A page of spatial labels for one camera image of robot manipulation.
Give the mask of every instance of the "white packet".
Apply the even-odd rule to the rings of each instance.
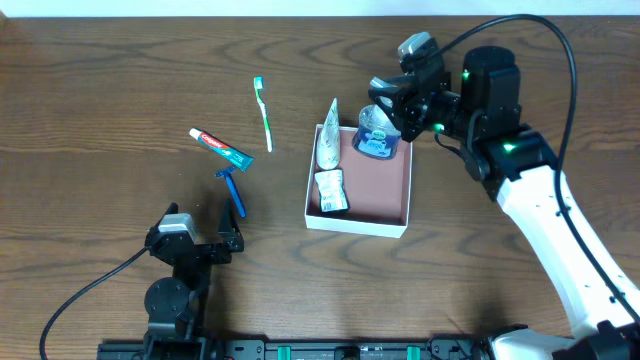
[[[316,173],[316,183],[320,191],[320,210],[338,211],[349,208],[347,196],[342,187],[342,170],[330,170]]]
[[[324,126],[316,144],[316,163],[324,170],[334,169],[340,163],[340,124],[338,99],[333,99]]]

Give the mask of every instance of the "wooden table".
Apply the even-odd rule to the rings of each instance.
[[[310,231],[303,208],[314,125],[334,97],[344,125],[373,76],[400,73],[396,47],[430,31],[441,45],[486,18],[21,19],[0,36],[0,359],[36,359],[69,296],[143,245],[175,201],[215,235],[227,163],[188,136],[202,127],[253,155],[236,183],[247,242],[214,269],[208,324],[222,336],[422,338],[515,322],[569,333],[518,228],[429,135],[415,142],[409,229],[400,240]],[[580,76],[566,173],[583,212],[640,282],[640,20],[554,18]],[[568,74],[533,23],[473,47],[517,54],[523,120],[557,149]],[[268,154],[252,80],[265,78]],[[144,256],[73,304],[48,338],[52,359],[95,358],[103,339],[140,339],[143,298],[170,276]]]

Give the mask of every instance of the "blue and clear container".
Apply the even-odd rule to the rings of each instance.
[[[389,160],[396,156],[400,131],[396,130],[378,105],[369,105],[360,111],[358,131],[353,147],[372,158]]]

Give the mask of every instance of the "white wall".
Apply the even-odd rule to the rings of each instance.
[[[640,15],[640,0],[0,0],[8,17]]]

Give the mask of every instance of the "white box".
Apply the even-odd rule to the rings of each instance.
[[[396,156],[378,160],[365,156],[351,145],[356,128],[340,127],[340,164],[349,211],[342,214],[320,211],[314,174],[316,141],[322,125],[316,126],[307,183],[304,218],[307,228],[399,238],[409,224],[413,144],[400,140]]]

